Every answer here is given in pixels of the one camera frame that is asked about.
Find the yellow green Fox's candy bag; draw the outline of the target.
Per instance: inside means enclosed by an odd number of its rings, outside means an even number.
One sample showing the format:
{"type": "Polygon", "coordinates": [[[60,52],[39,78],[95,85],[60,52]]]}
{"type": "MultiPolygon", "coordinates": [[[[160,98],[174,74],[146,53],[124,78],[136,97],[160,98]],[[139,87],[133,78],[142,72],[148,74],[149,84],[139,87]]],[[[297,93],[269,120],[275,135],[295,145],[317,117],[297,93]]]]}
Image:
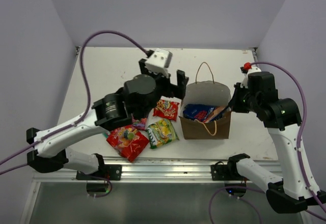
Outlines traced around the yellow green Fox's candy bag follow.
{"type": "Polygon", "coordinates": [[[172,122],[161,119],[147,127],[151,149],[156,149],[173,141],[179,140],[172,122]]]}

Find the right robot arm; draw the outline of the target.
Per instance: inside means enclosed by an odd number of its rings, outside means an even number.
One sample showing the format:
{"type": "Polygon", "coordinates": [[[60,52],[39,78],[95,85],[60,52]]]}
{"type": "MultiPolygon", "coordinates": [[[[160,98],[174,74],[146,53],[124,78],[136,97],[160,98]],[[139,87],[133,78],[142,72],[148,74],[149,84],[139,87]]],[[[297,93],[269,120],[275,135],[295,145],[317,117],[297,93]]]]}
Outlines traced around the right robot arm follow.
{"type": "Polygon", "coordinates": [[[275,145],[282,176],[267,171],[245,153],[229,158],[228,176],[251,180],[277,213],[298,213],[325,204],[325,191],[314,180],[303,145],[297,144],[303,123],[296,102],[279,99],[274,75],[258,68],[250,69],[234,87],[233,112],[254,112],[263,122],[275,145]]]}

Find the brown paper bag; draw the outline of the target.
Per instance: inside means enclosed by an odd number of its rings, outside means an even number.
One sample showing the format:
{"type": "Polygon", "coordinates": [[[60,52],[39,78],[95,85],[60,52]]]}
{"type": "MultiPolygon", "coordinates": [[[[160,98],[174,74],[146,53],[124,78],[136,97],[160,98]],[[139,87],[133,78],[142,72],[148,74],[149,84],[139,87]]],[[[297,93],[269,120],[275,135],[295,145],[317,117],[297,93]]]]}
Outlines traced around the brown paper bag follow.
{"type": "Polygon", "coordinates": [[[227,109],[223,117],[210,123],[190,120],[183,117],[183,109],[187,104],[204,104],[227,107],[231,100],[231,92],[227,85],[215,81],[211,72],[210,78],[198,80],[200,67],[197,69],[195,82],[186,86],[185,97],[181,102],[179,119],[183,137],[187,140],[228,139],[231,122],[231,109],[227,109]]]}

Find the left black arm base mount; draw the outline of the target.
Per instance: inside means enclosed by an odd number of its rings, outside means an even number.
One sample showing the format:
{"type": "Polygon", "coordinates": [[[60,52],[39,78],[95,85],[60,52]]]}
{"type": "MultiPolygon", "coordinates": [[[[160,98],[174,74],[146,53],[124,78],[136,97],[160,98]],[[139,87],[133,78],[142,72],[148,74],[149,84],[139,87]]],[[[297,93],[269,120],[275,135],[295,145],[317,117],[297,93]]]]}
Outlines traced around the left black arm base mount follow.
{"type": "Polygon", "coordinates": [[[98,171],[86,175],[82,172],[77,172],[76,180],[109,180],[120,181],[122,175],[122,165],[120,164],[105,164],[98,171]]]}

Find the blue spicy chilli chips bag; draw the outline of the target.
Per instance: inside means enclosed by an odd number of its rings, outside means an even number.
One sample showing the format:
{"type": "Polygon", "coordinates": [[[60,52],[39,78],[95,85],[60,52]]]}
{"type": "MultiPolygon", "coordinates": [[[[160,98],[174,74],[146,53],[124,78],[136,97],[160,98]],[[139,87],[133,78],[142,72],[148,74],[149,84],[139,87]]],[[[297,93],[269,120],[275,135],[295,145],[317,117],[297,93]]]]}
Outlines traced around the blue spicy chilli chips bag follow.
{"type": "Polygon", "coordinates": [[[204,105],[203,111],[194,119],[203,123],[210,123],[223,117],[228,107],[204,105]]]}

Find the red snack sticks bag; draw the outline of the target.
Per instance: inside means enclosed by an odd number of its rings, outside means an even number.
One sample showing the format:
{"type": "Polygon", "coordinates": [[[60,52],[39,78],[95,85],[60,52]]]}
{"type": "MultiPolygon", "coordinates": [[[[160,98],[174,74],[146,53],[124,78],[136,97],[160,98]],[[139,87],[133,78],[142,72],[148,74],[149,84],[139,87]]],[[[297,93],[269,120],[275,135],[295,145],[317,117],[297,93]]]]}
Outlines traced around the red snack sticks bag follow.
{"type": "Polygon", "coordinates": [[[179,102],[160,99],[153,110],[153,116],[176,121],[178,116],[178,107],[179,102]]]}

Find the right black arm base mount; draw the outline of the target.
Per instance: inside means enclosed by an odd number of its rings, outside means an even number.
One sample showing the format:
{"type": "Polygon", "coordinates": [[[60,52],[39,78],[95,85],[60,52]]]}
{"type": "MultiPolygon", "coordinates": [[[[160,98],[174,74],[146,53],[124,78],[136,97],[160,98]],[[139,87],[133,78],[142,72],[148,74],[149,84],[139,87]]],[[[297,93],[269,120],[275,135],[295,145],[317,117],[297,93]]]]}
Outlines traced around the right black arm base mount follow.
{"type": "Polygon", "coordinates": [[[223,161],[218,161],[210,166],[212,181],[235,181],[239,176],[233,175],[231,170],[223,161]]]}

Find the purple Fox's berries candy bag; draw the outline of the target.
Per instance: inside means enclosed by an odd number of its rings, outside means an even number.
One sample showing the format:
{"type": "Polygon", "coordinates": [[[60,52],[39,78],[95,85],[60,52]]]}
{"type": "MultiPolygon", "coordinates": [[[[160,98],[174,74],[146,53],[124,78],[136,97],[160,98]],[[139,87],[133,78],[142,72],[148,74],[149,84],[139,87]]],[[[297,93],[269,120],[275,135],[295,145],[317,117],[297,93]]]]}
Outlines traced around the purple Fox's berries candy bag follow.
{"type": "Polygon", "coordinates": [[[146,123],[147,123],[147,118],[142,118],[142,119],[135,119],[132,118],[132,126],[136,128],[137,130],[146,130],[146,123]]]}

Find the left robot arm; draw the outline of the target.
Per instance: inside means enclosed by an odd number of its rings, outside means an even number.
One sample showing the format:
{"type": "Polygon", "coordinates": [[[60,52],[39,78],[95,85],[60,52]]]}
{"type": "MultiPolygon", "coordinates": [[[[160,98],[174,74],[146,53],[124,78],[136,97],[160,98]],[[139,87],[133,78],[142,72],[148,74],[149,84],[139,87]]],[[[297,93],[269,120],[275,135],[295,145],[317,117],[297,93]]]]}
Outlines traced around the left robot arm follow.
{"type": "Polygon", "coordinates": [[[47,130],[30,128],[27,142],[34,148],[27,154],[27,165],[39,173],[60,169],[82,172],[98,180],[106,167],[100,154],[85,154],[71,149],[71,145],[88,137],[132,124],[156,107],[161,97],[183,99],[189,78],[177,70],[177,84],[169,76],[150,72],[145,60],[139,61],[141,73],[124,83],[118,91],[94,102],[83,114],[47,130]]]}

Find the blue Kettle chips bag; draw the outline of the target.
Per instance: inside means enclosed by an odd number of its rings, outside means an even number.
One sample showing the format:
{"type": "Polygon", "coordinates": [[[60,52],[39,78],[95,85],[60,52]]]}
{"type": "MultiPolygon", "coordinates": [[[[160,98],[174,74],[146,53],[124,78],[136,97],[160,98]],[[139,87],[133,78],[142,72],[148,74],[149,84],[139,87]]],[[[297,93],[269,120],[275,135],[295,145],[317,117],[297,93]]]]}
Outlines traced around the blue Kettle chips bag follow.
{"type": "Polygon", "coordinates": [[[183,117],[194,120],[203,111],[202,104],[187,104],[183,109],[183,117]]]}

